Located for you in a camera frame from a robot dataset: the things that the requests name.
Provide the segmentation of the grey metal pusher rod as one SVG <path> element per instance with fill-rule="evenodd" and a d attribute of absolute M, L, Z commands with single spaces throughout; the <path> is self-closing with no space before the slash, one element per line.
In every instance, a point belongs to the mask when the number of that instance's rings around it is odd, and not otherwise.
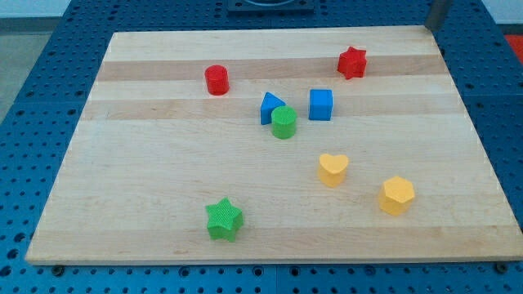
<path fill-rule="evenodd" d="M 428 30 L 441 29 L 453 2 L 453 0 L 433 0 L 424 22 L 425 28 Z"/>

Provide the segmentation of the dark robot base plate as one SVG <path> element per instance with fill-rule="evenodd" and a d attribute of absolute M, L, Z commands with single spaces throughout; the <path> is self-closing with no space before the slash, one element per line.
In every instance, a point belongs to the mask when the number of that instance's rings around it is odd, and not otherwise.
<path fill-rule="evenodd" d="M 315 0 L 225 0 L 227 11 L 243 12 L 310 12 L 315 9 Z"/>

